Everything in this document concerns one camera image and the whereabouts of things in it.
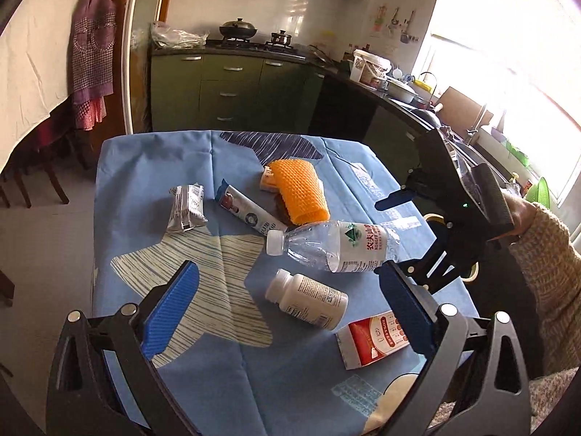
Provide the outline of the person's right hand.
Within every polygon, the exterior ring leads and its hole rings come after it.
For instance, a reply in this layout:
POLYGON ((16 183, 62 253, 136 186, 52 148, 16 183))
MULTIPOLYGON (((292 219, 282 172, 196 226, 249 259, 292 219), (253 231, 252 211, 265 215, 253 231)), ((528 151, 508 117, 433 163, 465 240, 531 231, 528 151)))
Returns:
POLYGON ((510 211, 514 229, 501 235, 500 239, 505 239, 508 243, 531 239, 533 235, 530 230, 539 212, 538 206, 506 190, 503 190, 502 193, 510 211))

